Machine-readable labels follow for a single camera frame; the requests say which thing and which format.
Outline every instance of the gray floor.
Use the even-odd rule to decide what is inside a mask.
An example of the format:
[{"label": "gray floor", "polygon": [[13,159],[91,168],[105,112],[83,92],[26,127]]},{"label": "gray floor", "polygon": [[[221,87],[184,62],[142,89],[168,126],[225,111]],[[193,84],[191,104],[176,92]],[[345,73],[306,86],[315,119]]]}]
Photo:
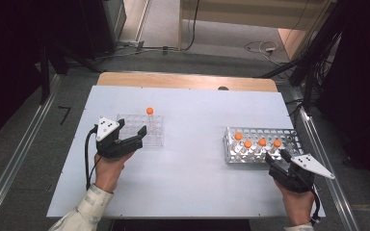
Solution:
[{"label": "gray floor", "polygon": [[[269,62],[253,63],[246,59],[180,53],[162,56],[156,52],[114,57],[96,64],[110,71],[133,70],[239,77],[256,76],[274,68]],[[45,214],[91,86],[95,85],[98,77],[98,74],[89,72],[77,64],[71,66],[72,69],[68,75],[62,77],[62,83],[52,107],[3,201],[0,208],[0,230],[47,230],[55,221],[46,218]],[[292,97],[290,87],[285,84],[285,80],[279,77],[274,79],[278,82],[278,90],[282,92],[285,100],[290,100]],[[0,173],[26,131],[37,109],[39,99],[40,90],[37,90],[0,132]],[[72,108],[63,125],[60,125],[60,122],[65,111],[58,109],[58,106]],[[288,106],[289,111],[294,110],[294,107]],[[357,222],[361,230],[370,230],[370,172],[341,164],[346,154],[341,148],[339,133],[321,115],[318,115],[315,109],[313,112],[315,113],[313,118],[337,177],[350,204],[355,207]],[[311,144],[300,122],[297,129],[302,139],[306,140],[304,147],[311,151]],[[327,217],[317,226],[317,230],[343,230],[325,180],[318,178],[317,185],[321,189],[320,195],[327,213]],[[107,230],[108,224],[109,220],[104,219],[101,221],[99,230]],[[251,230],[280,230],[283,225],[287,225],[286,218],[251,220]]]},{"label": "gray floor", "polygon": [[[152,0],[145,16],[140,40],[145,42],[145,46],[177,47],[178,24],[179,1]],[[188,47],[192,36],[193,20],[184,19],[181,48]],[[259,52],[259,46],[262,51],[265,48],[277,48],[269,57],[275,63],[289,62],[287,54],[282,52],[283,44],[278,29],[207,21],[198,21],[196,24],[195,41],[188,53],[267,61]]]}]

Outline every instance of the black curtain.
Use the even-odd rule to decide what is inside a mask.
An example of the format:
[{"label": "black curtain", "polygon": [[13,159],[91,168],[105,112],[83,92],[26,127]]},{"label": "black curtain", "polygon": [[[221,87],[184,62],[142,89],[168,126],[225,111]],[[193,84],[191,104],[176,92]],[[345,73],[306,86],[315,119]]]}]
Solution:
[{"label": "black curtain", "polygon": [[370,1],[352,1],[318,109],[348,138],[356,167],[370,170]]},{"label": "black curtain", "polygon": [[40,17],[39,1],[0,1],[0,129],[40,85]]}]

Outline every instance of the cable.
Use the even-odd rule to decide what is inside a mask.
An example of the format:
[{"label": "cable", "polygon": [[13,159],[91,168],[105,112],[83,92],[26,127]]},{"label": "cable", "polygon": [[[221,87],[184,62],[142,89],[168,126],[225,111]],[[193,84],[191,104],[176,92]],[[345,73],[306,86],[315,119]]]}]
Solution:
[{"label": "cable", "polygon": [[300,17],[299,17],[299,21],[297,21],[296,25],[294,25],[294,27],[293,27],[293,28],[290,30],[290,32],[288,33],[288,35],[287,35],[287,39],[286,39],[286,42],[283,44],[283,45],[284,45],[284,48],[283,48],[282,50],[285,50],[285,46],[286,46],[286,44],[287,44],[288,39],[290,38],[290,34],[291,34],[291,32],[292,32],[292,31],[294,31],[294,30],[296,29],[296,27],[300,24],[300,21],[302,21],[302,17],[303,17],[303,15],[304,15],[305,9],[307,8],[308,2],[309,2],[309,0],[307,0],[307,1],[305,2],[304,8],[303,8],[303,10],[302,10],[302,14],[300,14]]},{"label": "cable", "polygon": [[97,133],[97,128],[98,128],[97,125],[94,125],[94,128],[90,130],[89,134],[86,137],[86,142],[84,145],[84,160],[85,160],[85,167],[86,167],[86,190],[89,189],[90,184],[91,184],[91,178],[92,178],[92,175],[89,176],[89,140],[92,134]]},{"label": "cable", "polygon": [[[258,46],[258,50],[259,51],[252,51],[251,48],[249,47],[249,45],[251,44],[255,44],[255,43],[259,43],[259,46]],[[274,47],[270,47],[270,48],[266,48],[266,52],[268,52],[269,55],[266,55],[266,53],[262,50],[261,46],[263,44],[268,44],[268,43],[272,43],[274,44],[275,46]],[[247,44],[245,44],[243,46],[245,48],[245,50],[249,51],[249,52],[252,52],[252,53],[260,53],[266,60],[272,62],[273,64],[276,64],[276,65],[281,65],[275,61],[273,61],[272,59],[270,59],[270,56],[273,54],[273,52],[278,49],[278,43],[275,42],[275,41],[251,41]]]},{"label": "cable", "polygon": [[[293,116],[293,127],[296,129],[297,127],[297,118],[299,117],[300,115],[300,109],[304,106],[304,99],[301,98],[301,99],[295,99],[295,100],[291,100],[291,101],[288,101],[288,102],[285,102],[284,104],[291,104],[291,103],[299,103],[296,108],[293,110],[293,112],[291,112],[288,116]],[[310,105],[309,106],[314,106],[315,105],[315,102],[312,101],[310,102]]]},{"label": "cable", "polygon": [[[191,0],[188,0],[188,9],[191,9]],[[188,29],[188,35],[191,35],[191,28],[189,27],[190,26],[190,22],[191,22],[191,11],[188,11],[189,14],[188,14],[188,23],[187,23],[187,29]]]},{"label": "cable", "polygon": [[134,53],[128,53],[128,54],[111,55],[111,56],[107,56],[107,57],[104,57],[104,58],[125,57],[125,56],[131,56],[131,55],[138,55],[138,54],[143,54],[143,53],[149,52],[149,51],[183,52],[183,51],[189,50],[193,46],[194,41],[195,41],[195,28],[196,28],[196,24],[197,24],[199,1],[200,0],[197,1],[197,7],[195,9],[194,24],[193,24],[193,30],[192,30],[193,31],[193,33],[192,33],[193,34],[192,35],[192,40],[191,40],[191,43],[188,45],[187,48],[185,48],[185,49],[178,49],[177,47],[171,47],[171,46],[142,46],[142,47],[138,47],[138,46],[133,46],[133,45],[128,44],[128,45],[123,45],[122,48],[119,48],[116,51],[125,50],[125,49],[129,49],[129,48],[135,48],[135,49],[137,49],[137,51],[134,52]]},{"label": "cable", "polygon": [[198,15],[198,9],[199,9],[199,0],[197,1],[197,7],[195,9],[195,15],[194,15],[194,25],[192,27],[192,40],[191,40],[191,44],[188,45],[187,48],[185,49],[181,49],[182,51],[187,51],[189,50],[192,45],[194,44],[194,41],[195,41],[195,26],[197,24],[197,15]]},{"label": "cable", "polygon": [[93,171],[94,171],[95,167],[97,166],[98,162],[100,162],[101,158],[103,158],[103,157],[102,157],[102,156],[100,156],[100,157],[98,158],[98,160],[94,163],[94,166],[92,167],[92,171],[90,172],[89,182],[91,182],[91,181],[92,181]]},{"label": "cable", "polygon": [[329,70],[328,64],[331,62],[327,61],[332,48],[338,43],[341,38],[340,33],[336,33],[333,35],[332,40],[327,44],[326,48],[322,51],[319,61],[315,64],[315,72],[313,74],[313,78],[315,79],[313,89],[321,93],[323,91],[323,82],[326,79],[326,73]]},{"label": "cable", "polygon": [[302,178],[302,176],[300,174],[297,174],[297,172],[294,172],[295,175],[299,178],[299,180],[305,184],[308,189],[313,193],[314,195],[314,202],[315,202],[315,210],[314,210],[314,213],[311,217],[311,224],[314,226],[314,223],[318,223],[320,221],[320,217],[318,216],[318,212],[320,211],[320,197],[318,197],[318,194],[314,191],[313,187],[312,186],[309,186],[305,180]]},{"label": "cable", "polygon": [[193,26],[192,26],[192,40],[191,40],[191,43],[188,45],[187,48],[178,49],[176,47],[169,47],[169,46],[159,46],[159,47],[144,46],[144,47],[140,47],[140,48],[141,49],[163,49],[163,51],[177,51],[177,52],[187,51],[187,50],[191,49],[191,47],[194,45],[194,41],[195,41],[195,28],[196,28],[196,24],[197,24],[199,2],[200,2],[200,0],[197,1],[197,7],[195,8],[194,23],[193,23]]}]

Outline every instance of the human hand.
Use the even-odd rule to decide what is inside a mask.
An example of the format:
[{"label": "human hand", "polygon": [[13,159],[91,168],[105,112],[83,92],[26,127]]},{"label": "human hand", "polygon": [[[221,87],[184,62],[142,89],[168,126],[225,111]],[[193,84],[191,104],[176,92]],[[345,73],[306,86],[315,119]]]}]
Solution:
[{"label": "human hand", "polygon": [[283,203],[286,214],[293,226],[306,224],[310,222],[311,208],[314,202],[312,192],[296,193],[284,188],[275,180],[278,189],[283,195]]},{"label": "human hand", "polygon": [[112,193],[117,187],[117,181],[124,169],[124,163],[131,158],[134,152],[127,154],[121,158],[108,159],[101,158],[98,154],[94,156],[95,166],[95,185],[101,190]]}]

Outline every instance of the white plastic part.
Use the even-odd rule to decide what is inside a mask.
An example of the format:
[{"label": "white plastic part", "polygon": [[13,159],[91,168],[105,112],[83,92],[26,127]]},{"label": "white plastic part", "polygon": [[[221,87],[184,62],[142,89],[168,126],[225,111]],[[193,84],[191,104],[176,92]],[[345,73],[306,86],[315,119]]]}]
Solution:
[{"label": "white plastic part", "polygon": [[292,157],[291,161],[302,169],[314,172],[316,174],[325,176],[329,179],[334,179],[335,176],[329,172],[324,166],[322,166],[311,154],[303,156]]},{"label": "white plastic part", "polygon": [[110,133],[114,132],[114,130],[116,130],[118,127],[119,123],[102,116],[98,121],[98,129],[96,136],[97,141],[103,141],[105,137],[110,135]]}]

